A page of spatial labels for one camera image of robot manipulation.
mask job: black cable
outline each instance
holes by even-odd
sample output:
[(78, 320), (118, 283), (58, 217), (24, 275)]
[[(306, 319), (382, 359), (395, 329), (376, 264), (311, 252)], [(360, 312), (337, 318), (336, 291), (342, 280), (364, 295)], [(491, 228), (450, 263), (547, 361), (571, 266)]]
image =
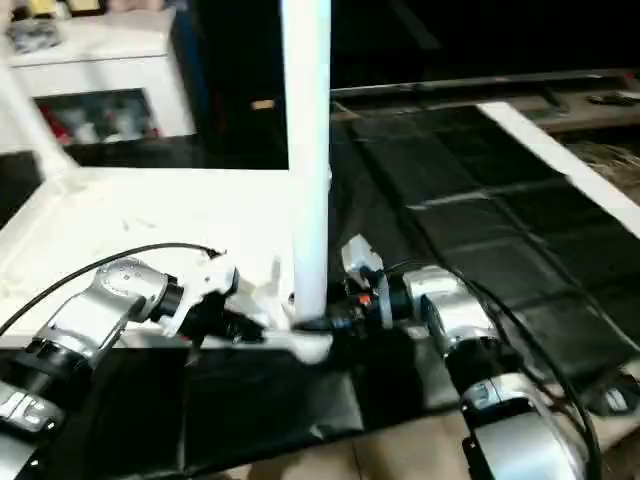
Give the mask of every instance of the black cable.
[(147, 252), (150, 250), (160, 250), (163, 248), (186, 248), (191, 250), (200, 250), (205, 252), (209, 256), (209, 258), (215, 258), (220, 255), (220, 253), (216, 252), (213, 248), (205, 247), (203, 245), (196, 245), (193, 243), (181, 243), (181, 242), (165, 242), (165, 243), (154, 243), (150, 245), (143, 245), (141, 247), (132, 248), (129, 250), (125, 250), (124, 252), (110, 255), (101, 260), (98, 260), (97, 262), (93, 262), (92, 264), (87, 265), (86, 267), (82, 267), (81, 269), (76, 270), (73, 273), (70, 273), (66, 277), (61, 278), (56, 283), (54, 283), (50, 287), (47, 287), (38, 295), (33, 297), (22, 308), (20, 308), (20, 310), (14, 313), (6, 322), (4, 322), (2, 326), (0, 326), (0, 337), (4, 335), (7, 332), (7, 330), (9, 330), (25, 313), (27, 313), (29, 310), (35, 307), (38, 303), (40, 303), (46, 297), (51, 295), (53, 292), (58, 290), (60, 287), (69, 283), (71, 280), (74, 280), (79, 276), (84, 275), (85, 273), (95, 270), (96, 268), (100, 268), (101, 266), (106, 265), (107, 263), (111, 263), (120, 258), (128, 257), (130, 255), (135, 255), (136, 253)]

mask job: black mat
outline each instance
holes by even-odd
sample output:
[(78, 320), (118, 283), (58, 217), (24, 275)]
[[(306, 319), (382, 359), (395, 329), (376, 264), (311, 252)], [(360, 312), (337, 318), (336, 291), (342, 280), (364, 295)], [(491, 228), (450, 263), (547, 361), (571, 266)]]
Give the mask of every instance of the black mat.
[[(477, 110), (337, 123), (332, 135), (334, 274), (337, 249), (354, 234), (388, 265), (433, 259), (428, 235), (574, 378), (632, 357), (602, 315), (640, 340), (640, 242)], [(341, 368), (275, 352), (184, 363), (171, 350), (111, 355), (51, 452), (47, 478), (195, 478), (456, 402), (429, 339), (401, 331), (371, 338)]]

